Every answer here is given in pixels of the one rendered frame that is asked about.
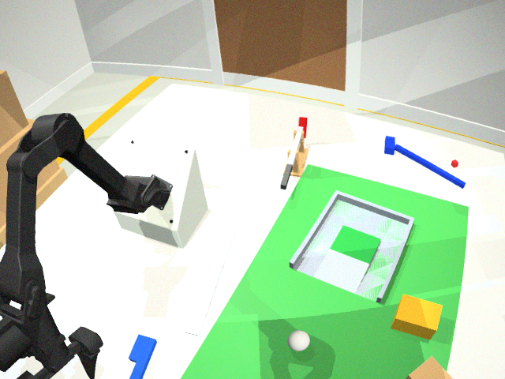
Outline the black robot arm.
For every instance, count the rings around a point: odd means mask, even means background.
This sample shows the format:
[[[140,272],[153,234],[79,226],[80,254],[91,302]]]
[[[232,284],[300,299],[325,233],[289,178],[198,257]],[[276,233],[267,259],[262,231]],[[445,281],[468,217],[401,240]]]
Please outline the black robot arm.
[[[43,267],[36,254],[38,174],[64,158],[108,194],[115,212],[163,210],[172,183],[155,176],[123,176],[85,141],[84,130],[70,113],[38,117],[7,160],[6,251],[0,261],[0,370],[34,356],[32,343],[51,339],[58,328],[47,305]],[[154,177],[153,177],[154,176]],[[171,187],[170,187],[171,186]],[[163,208],[162,208],[163,207]],[[10,302],[21,304],[21,309]]]

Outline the yellow box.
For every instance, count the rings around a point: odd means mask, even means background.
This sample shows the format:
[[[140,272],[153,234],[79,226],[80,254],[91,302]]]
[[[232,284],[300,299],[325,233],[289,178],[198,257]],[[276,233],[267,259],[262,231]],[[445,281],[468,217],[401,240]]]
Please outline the yellow box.
[[[430,340],[437,331],[442,308],[440,304],[403,294],[391,328]]]

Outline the green flat mat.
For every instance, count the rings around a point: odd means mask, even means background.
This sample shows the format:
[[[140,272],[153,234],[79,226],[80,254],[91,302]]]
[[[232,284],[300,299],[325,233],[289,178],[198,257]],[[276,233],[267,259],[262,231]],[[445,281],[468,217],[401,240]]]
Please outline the green flat mat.
[[[290,267],[338,190],[413,217],[381,302]],[[229,302],[180,379],[406,379],[431,356],[447,371],[469,206],[307,164]],[[430,340],[391,328],[402,296],[443,306]],[[310,343],[290,349],[301,330]]]

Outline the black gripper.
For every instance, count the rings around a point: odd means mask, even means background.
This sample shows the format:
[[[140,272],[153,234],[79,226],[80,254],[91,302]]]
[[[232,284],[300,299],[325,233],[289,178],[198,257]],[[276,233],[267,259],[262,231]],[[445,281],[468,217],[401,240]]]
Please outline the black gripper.
[[[88,377],[95,379],[97,356],[103,341],[100,335],[92,330],[79,327],[68,337],[70,345],[66,346],[66,337],[57,330],[56,334],[43,343],[32,343],[43,368],[33,376],[27,370],[16,379],[51,379],[62,367],[78,355]]]

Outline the white golf ball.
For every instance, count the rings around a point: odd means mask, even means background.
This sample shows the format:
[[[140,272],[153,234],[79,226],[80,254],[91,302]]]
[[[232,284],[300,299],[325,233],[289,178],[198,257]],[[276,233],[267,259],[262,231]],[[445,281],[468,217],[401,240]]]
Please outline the white golf ball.
[[[287,340],[290,349],[294,351],[303,351],[310,343],[309,334],[301,330],[292,332]]]

